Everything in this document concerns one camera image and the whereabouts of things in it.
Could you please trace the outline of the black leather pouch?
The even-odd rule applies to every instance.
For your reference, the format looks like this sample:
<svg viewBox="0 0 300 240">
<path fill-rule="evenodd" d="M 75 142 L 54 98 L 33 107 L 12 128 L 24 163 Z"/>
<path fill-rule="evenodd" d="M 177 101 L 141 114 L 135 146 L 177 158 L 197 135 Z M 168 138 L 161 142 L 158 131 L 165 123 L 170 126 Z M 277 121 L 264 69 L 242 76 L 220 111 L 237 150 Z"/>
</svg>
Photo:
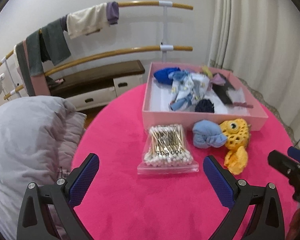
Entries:
<svg viewBox="0 0 300 240">
<path fill-rule="evenodd" d="M 218 81 L 223 80 L 224 84 L 213 84 L 212 90 L 216 93 L 216 95 L 220 98 L 221 102 L 225 105 L 232 105 L 232 100 L 228 95 L 228 90 L 234 90 L 234 86 L 229 82 L 229 80 L 220 73 L 213 74 L 213 78 L 217 78 Z"/>
</svg>

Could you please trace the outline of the pastel organza scrunchie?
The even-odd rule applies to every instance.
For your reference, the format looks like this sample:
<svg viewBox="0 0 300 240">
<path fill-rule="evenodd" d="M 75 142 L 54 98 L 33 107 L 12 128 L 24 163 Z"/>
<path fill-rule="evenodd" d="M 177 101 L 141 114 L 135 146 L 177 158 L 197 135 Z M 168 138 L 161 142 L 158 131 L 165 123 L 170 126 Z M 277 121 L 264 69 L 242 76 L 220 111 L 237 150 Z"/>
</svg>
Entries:
<svg viewBox="0 0 300 240">
<path fill-rule="evenodd" d="M 226 80 L 219 74 L 212 74 L 208 66 L 201 66 L 201 73 L 209 78 L 208 90 L 211 90 L 213 85 L 224 86 Z"/>
</svg>

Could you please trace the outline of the printed blue baby cloth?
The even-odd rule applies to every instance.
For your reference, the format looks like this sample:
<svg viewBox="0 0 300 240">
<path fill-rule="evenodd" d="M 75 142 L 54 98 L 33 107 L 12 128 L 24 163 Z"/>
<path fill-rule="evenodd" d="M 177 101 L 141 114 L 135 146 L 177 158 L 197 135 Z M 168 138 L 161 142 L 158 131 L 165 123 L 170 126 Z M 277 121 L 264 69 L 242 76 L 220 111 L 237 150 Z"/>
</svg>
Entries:
<svg viewBox="0 0 300 240">
<path fill-rule="evenodd" d="M 169 75 L 173 80 L 170 109 L 184 111 L 204 98 L 209 78 L 201 73 L 180 70 Z"/>
</svg>

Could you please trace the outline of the blue knitted cloth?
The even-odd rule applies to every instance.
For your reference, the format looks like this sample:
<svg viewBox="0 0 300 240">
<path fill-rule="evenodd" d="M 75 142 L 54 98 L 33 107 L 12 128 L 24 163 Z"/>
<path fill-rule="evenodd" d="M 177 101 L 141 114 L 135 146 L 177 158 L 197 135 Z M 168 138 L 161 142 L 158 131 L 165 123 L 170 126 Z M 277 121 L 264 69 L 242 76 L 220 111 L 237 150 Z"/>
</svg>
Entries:
<svg viewBox="0 0 300 240">
<path fill-rule="evenodd" d="M 180 71 L 180 68 L 178 67 L 163 68 L 154 72 L 153 76 L 159 84 L 171 86 L 173 80 L 169 78 L 169 75 L 177 71 Z"/>
</svg>

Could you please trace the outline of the pink round table mat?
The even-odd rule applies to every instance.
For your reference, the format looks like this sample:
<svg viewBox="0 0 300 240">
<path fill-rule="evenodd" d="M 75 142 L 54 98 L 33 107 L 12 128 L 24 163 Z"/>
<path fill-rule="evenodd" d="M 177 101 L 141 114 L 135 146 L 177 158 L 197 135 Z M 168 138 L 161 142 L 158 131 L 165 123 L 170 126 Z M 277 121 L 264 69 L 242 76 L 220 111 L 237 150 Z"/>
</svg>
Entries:
<svg viewBox="0 0 300 240">
<path fill-rule="evenodd" d="M 75 211 L 94 239 L 209 239 L 228 209 L 203 172 L 203 158 L 214 155 L 222 165 L 227 149 L 197 149 L 188 132 L 187 147 L 199 172 L 138 175 L 147 140 L 142 122 L 145 88 L 140 85 L 113 100 L 84 133 L 72 166 L 96 153 L 100 169 Z M 292 143 L 281 122 L 262 107 L 268 119 L 260 131 L 251 132 L 248 165 L 236 179 L 255 186 L 276 185 L 287 233 L 297 209 L 294 189 L 268 165 L 267 156 L 272 150 L 286 154 Z"/>
</svg>

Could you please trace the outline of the yellow crochet fish toy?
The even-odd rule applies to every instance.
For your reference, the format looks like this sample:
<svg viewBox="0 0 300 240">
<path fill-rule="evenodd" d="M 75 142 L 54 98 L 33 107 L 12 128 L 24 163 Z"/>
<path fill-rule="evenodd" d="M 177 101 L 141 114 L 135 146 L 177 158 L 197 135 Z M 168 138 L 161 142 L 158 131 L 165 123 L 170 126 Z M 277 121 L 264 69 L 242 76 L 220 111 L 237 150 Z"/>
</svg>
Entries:
<svg viewBox="0 0 300 240">
<path fill-rule="evenodd" d="M 250 125 L 244 119 L 235 119 L 224 121 L 219 126 L 226 137 L 224 146 L 228 149 L 224 166 L 233 175 L 239 175 L 248 164 Z"/>
</svg>

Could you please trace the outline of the light blue sock ball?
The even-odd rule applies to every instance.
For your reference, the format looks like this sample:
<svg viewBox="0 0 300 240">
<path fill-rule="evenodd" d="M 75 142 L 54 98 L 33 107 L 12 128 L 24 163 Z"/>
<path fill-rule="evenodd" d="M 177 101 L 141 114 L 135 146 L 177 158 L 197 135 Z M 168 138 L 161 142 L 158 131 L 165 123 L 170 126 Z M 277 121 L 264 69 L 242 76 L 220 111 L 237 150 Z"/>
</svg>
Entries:
<svg viewBox="0 0 300 240">
<path fill-rule="evenodd" d="M 192 133 L 193 145 L 196 148 L 219 148 L 227 141 L 227 137 L 223 134 L 220 126 L 209 120 L 195 123 Z"/>
</svg>

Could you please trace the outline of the navy crochet scrunchie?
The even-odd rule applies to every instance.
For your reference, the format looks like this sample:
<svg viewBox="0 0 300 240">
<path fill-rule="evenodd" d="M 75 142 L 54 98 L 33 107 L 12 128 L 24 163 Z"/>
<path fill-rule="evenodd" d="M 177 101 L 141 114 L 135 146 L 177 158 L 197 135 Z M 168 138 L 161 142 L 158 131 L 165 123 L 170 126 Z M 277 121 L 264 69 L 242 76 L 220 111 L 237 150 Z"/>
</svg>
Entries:
<svg viewBox="0 0 300 240">
<path fill-rule="evenodd" d="M 195 112 L 199 113 L 214 113 L 214 104 L 210 99 L 202 99 L 198 101 L 194 109 Z"/>
</svg>

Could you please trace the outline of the cotton swabs bag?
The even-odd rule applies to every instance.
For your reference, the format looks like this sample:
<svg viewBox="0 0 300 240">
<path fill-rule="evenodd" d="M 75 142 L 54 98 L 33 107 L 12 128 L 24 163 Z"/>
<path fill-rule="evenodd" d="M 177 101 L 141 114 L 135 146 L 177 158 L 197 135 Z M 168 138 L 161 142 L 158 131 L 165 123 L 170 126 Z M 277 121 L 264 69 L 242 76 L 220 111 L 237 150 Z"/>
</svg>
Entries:
<svg viewBox="0 0 300 240">
<path fill-rule="evenodd" d="M 152 126 L 137 167 L 138 175 L 195 173 L 199 164 L 190 152 L 181 124 Z"/>
</svg>

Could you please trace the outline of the grey pink hanging garment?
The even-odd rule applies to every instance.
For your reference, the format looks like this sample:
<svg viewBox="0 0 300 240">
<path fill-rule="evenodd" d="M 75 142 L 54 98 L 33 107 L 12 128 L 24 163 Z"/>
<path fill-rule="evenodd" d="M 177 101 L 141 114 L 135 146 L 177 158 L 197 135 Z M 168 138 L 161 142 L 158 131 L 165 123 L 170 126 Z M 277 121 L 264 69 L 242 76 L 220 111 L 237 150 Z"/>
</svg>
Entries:
<svg viewBox="0 0 300 240">
<path fill-rule="evenodd" d="M 28 96 L 50 96 L 50 90 L 47 85 L 44 74 L 31 76 L 30 62 L 27 52 L 26 41 L 21 41 L 14 47 L 14 53 L 17 61 L 17 71 L 23 81 L 24 89 Z"/>
</svg>

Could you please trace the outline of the low bench cabinet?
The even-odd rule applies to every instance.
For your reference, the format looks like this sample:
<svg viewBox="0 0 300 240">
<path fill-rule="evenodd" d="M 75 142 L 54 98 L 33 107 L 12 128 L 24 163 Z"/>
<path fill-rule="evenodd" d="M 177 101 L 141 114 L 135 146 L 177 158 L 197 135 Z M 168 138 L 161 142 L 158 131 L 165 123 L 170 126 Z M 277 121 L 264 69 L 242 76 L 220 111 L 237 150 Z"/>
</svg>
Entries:
<svg viewBox="0 0 300 240">
<path fill-rule="evenodd" d="M 105 106 L 142 84 L 144 73 L 139 60 L 108 64 L 68 75 L 61 85 L 51 88 L 50 93 L 65 98 L 82 111 Z"/>
</svg>

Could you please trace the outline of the white curtain with trim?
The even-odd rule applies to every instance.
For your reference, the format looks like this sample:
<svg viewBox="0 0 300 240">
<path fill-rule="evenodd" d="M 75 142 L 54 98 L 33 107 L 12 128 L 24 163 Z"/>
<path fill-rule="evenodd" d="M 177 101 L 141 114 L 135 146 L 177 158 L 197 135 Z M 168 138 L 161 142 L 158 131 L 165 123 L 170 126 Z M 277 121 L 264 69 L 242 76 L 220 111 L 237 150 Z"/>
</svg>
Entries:
<svg viewBox="0 0 300 240">
<path fill-rule="evenodd" d="M 260 92 L 300 147 L 300 11 L 291 0 L 216 0 L 209 64 Z"/>
</svg>

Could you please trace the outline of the pink shallow box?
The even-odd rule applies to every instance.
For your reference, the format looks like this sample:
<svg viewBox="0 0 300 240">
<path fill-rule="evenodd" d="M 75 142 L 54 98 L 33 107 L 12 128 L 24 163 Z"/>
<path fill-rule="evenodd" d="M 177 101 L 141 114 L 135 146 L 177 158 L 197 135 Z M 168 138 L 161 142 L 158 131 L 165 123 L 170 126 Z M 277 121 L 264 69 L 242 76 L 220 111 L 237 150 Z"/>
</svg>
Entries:
<svg viewBox="0 0 300 240">
<path fill-rule="evenodd" d="M 174 111 L 171 109 L 171 102 L 174 96 L 178 95 L 179 89 L 169 85 L 158 83 L 154 77 L 154 73 L 167 67 L 178 67 L 189 73 L 198 75 L 200 66 L 175 63 L 175 62 L 152 62 L 149 69 L 145 96 L 142 106 L 142 120 L 144 129 L 152 126 L 181 124 L 186 129 L 192 129 L 194 124 L 200 120 L 210 120 L 220 124 L 227 120 L 244 119 L 252 131 L 259 131 L 268 119 L 268 115 L 261 104 L 253 97 L 247 87 L 241 83 L 239 78 L 234 76 L 232 72 L 222 69 L 210 68 L 211 73 L 222 74 L 234 87 L 235 91 L 241 94 L 236 98 L 239 103 L 237 106 L 226 105 L 217 96 L 213 89 L 207 90 L 208 81 L 204 81 L 204 88 L 199 89 L 197 85 L 194 87 L 195 92 L 202 93 L 202 99 L 209 99 L 214 106 L 213 113 L 195 112 L 196 101 L 192 101 L 192 105 L 185 102 L 185 106 Z"/>
</svg>

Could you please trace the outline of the dark green hanging cloth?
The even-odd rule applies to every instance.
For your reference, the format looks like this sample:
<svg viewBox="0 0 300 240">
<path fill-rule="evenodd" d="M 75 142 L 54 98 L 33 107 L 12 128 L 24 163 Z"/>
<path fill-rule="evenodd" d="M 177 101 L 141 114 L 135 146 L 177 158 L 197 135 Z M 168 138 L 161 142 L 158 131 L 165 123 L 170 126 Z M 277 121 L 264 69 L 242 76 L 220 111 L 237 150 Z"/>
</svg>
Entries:
<svg viewBox="0 0 300 240">
<path fill-rule="evenodd" d="M 43 62 L 51 61 L 57 66 L 71 56 L 64 37 L 62 19 L 57 19 L 26 38 L 31 76 L 44 73 Z"/>
</svg>

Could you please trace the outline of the purple cloth on barre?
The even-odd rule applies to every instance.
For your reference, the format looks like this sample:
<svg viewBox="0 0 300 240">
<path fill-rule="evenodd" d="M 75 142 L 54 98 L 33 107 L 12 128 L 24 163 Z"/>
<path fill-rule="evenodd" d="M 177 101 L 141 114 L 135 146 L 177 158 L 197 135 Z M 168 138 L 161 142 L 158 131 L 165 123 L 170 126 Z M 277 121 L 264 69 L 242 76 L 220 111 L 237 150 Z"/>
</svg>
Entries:
<svg viewBox="0 0 300 240">
<path fill-rule="evenodd" d="M 115 25 L 119 20 L 119 4 L 115 1 L 108 2 L 106 7 L 106 16 L 109 25 Z"/>
</svg>

